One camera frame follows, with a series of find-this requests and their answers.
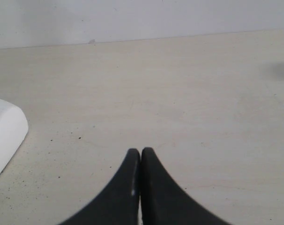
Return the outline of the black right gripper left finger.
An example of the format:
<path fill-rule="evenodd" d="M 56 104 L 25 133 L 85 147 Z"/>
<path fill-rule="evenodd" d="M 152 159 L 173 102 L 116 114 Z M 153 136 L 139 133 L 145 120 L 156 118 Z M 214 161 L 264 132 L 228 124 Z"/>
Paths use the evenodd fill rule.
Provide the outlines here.
<path fill-rule="evenodd" d="M 110 182 L 63 225 L 136 225 L 140 200 L 140 153 L 129 149 Z"/>

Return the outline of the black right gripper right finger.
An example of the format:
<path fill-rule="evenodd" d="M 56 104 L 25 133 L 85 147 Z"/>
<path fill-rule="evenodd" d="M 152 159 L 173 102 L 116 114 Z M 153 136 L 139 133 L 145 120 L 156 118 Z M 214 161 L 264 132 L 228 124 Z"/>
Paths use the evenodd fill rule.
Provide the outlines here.
<path fill-rule="evenodd" d="M 142 221 L 145 225 L 227 225 L 192 199 L 169 175 L 154 150 L 142 150 Z"/>

